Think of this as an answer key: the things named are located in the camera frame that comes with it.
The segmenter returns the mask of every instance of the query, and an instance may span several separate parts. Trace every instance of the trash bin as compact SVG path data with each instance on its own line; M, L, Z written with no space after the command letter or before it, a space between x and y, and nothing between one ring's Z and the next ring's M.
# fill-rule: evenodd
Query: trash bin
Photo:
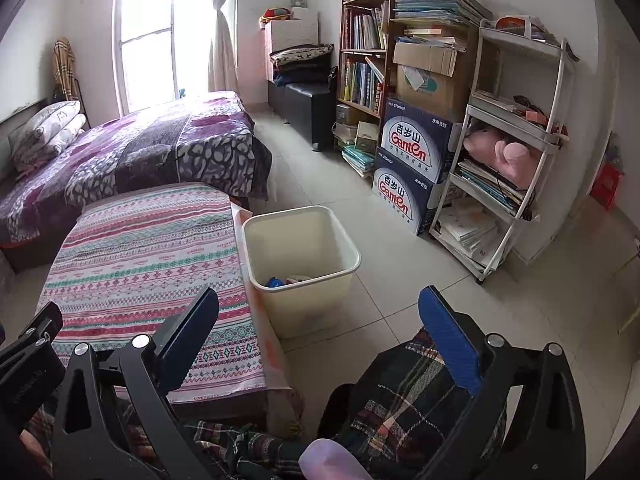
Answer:
M334 213L324 206L254 216L242 226L247 270L279 338L303 335L337 322L360 252ZM269 288L273 276L311 279Z

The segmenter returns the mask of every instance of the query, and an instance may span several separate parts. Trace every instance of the red plastic stool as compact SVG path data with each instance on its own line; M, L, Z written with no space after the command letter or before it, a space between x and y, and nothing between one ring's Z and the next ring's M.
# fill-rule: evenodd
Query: red plastic stool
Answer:
M600 171L600 174L596 178L591 188L591 196L603 206L605 211L609 211L613 207L613 203L616 200L616 191L620 185L620 179L622 173L620 173L611 164L605 164Z

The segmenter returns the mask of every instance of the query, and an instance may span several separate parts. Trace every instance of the bed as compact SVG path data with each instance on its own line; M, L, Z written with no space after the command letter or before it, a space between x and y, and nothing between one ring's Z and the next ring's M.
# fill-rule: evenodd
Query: bed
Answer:
M51 262L84 206L164 184L202 182L230 196L266 199L271 153L253 130L234 92L159 105L93 128L34 175L4 184L0 248L15 270L46 263L43 257ZM15 251L25 244L27 261L25 251Z
M197 183L129 192L88 206L38 301L38 308L54 301L63 314L53 343L61 361L66 365L81 342L99 351L119 348L140 333L152 335L210 286L220 301L218 320L182 387L168 399L178 412L192 415L263 413L271 430L291 436L287 426L298 415L290 400L296 394L246 271L240 233L249 216L225 193ZM220 400L226 401L222 408Z

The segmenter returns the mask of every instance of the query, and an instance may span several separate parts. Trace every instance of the screw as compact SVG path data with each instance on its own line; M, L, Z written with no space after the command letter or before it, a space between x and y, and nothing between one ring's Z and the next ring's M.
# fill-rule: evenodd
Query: screw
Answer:
M491 334L486 341L494 348L500 348L504 345L504 338L498 334Z
M74 348L74 354L83 355L89 349L89 345L87 343L80 343L76 348Z
M558 343L551 343L549 345L549 351L555 356L562 355L562 347Z
M151 338L148 335L140 334L135 336L135 338L133 338L133 341L131 342L131 344L135 346L135 348L144 348L146 345L149 344L150 341L151 341Z

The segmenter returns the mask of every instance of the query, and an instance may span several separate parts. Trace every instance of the pink stuffed toy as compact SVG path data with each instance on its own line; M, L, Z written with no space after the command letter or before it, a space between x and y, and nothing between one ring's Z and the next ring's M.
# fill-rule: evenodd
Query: pink stuffed toy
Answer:
M542 153L519 142L507 143L493 126L472 132L464 147L475 160L494 168L518 189L528 189Z

